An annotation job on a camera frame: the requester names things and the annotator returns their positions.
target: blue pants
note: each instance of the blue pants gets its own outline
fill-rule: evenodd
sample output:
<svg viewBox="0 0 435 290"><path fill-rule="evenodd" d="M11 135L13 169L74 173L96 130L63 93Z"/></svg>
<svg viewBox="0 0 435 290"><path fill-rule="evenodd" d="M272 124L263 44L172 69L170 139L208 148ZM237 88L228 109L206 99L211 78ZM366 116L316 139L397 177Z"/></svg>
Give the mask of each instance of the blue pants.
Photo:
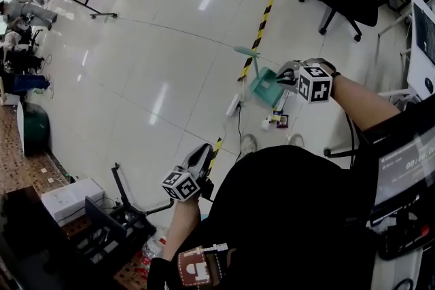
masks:
<svg viewBox="0 0 435 290"><path fill-rule="evenodd" d="M14 92L22 92L40 88L45 90L50 85L44 76L41 75L15 75Z"/></svg>

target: cube with fiducial markers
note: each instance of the cube with fiducial markers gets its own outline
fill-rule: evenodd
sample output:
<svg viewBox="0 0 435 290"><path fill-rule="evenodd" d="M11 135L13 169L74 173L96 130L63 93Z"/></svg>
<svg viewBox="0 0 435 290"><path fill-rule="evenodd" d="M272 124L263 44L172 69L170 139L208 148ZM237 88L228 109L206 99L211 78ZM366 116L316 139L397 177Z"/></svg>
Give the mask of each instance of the cube with fiducial markers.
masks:
<svg viewBox="0 0 435 290"><path fill-rule="evenodd" d="M328 102L332 77L320 66L299 68L298 101L304 104Z"/></svg>
<svg viewBox="0 0 435 290"><path fill-rule="evenodd" d="M174 168L162 181L163 189L170 198L185 202L199 191L192 174L187 171L180 171L182 168Z"/></svg>

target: white tile floor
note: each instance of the white tile floor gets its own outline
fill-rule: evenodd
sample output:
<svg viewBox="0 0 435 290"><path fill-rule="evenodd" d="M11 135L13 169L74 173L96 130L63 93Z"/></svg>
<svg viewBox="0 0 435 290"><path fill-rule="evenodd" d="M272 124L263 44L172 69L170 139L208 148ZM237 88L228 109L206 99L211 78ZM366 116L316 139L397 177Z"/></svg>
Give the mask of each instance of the white tile floor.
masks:
<svg viewBox="0 0 435 290"><path fill-rule="evenodd" d="M159 181L201 143L224 135L223 119L246 57L231 46L251 46L268 0L91 0L119 18L91 20L89 11L66 0L52 0L58 22L41 36L40 54L52 55L44 74L54 79L54 98L34 94L31 101L48 112L51 147L74 177L92 177L112 198L119 197L110 168L122 165L131 200L143 209L167 201ZM259 65L276 71L287 60L322 56L339 71L374 90L399 88L398 52L406 29L382 38L374 61L377 32L394 19L379 10L375 28L361 25L363 38L341 16L328 33L318 32L325 5L317 1L275 0L259 47ZM253 79L254 70L248 82ZM350 144L337 104L285 105L287 130L260 129L271 110L246 92L242 133L252 133L260 148L284 144L300 133L309 151ZM239 154L237 118L226 125L226 139L211 174L217 187ZM348 166L347 160L338 162ZM171 212L152 217L168 225Z"/></svg>

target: hazard tape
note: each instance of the hazard tape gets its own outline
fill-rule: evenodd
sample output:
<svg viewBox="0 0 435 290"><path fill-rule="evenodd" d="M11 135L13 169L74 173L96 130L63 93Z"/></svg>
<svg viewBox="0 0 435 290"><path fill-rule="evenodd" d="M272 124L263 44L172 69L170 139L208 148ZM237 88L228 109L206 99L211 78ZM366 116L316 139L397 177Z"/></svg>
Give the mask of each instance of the hazard tape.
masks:
<svg viewBox="0 0 435 290"><path fill-rule="evenodd" d="M261 38L263 37L264 29L266 28L266 23L267 23L267 20L269 18L269 14L272 10L272 5L273 5L274 1L275 0L269 0L267 7L263 13L263 18L262 18L262 21L260 24L260 28L258 29L257 39L254 41L254 44L252 46L252 50L255 52L257 52L258 46L260 45L260 42L261 42ZM245 76L247 75L247 72L249 71L249 68L251 67L252 59L253 59L252 57L249 57L246 60L246 63L242 69L242 73L240 74L240 78L238 78L237 81L242 81L245 78Z"/></svg>
<svg viewBox="0 0 435 290"><path fill-rule="evenodd" d="M221 138L219 138L216 142L216 145L215 145L214 150L213 150L213 158L211 159L209 170L207 171L207 178L209 177L209 175L211 173L211 169L213 168L213 166L215 164L216 157L218 156L218 152L219 152L220 148L222 147L223 142L224 142L224 140Z"/></svg>

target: screen with timer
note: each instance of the screen with timer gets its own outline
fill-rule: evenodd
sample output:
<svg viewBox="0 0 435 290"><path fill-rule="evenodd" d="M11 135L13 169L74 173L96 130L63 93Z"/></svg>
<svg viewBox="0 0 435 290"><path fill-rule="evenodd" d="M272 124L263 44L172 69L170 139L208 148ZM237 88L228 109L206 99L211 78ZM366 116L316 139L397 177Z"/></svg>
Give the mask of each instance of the screen with timer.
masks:
<svg viewBox="0 0 435 290"><path fill-rule="evenodd" d="M385 202L420 181L433 184L435 127L379 159L375 205Z"/></svg>

